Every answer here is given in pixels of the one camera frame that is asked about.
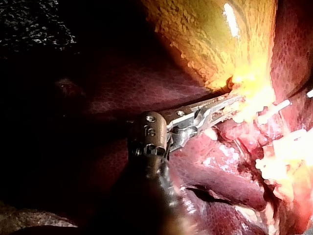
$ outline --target black textured surface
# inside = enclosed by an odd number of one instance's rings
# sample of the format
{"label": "black textured surface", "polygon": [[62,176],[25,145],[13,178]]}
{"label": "black textured surface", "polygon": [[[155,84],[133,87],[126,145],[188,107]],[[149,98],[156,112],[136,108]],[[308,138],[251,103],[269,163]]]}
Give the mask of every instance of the black textured surface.
{"label": "black textured surface", "polygon": [[57,6],[56,0],[0,0],[0,56],[39,45],[63,50],[74,43]]}

